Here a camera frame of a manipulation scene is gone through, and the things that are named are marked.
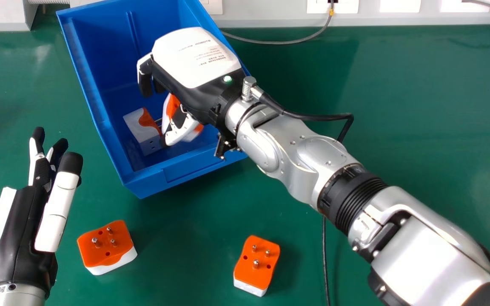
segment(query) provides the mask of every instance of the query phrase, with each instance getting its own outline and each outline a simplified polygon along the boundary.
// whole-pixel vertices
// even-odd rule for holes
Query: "green table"
[[[288,39],[311,31],[233,33]],[[261,86],[289,108],[353,112],[349,151],[490,249],[490,26],[338,27],[301,45],[232,44]],[[46,143],[67,137],[85,161],[49,305],[324,304],[320,215],[251,161],[146,200],[121,186],[53,14],[38,16],[31,33],[0,33],[0,190],[27,183],[27,140],[38,125]],[[340,124],[311,127],[336,136]],[[116,219],[128,223],[140,254],[94,277],[76,238]],[[232,283],[251,234],[282,248],[264,298]],[[369,266],[333,227],[328,259],[334,305],[380,304],[366,283]]]

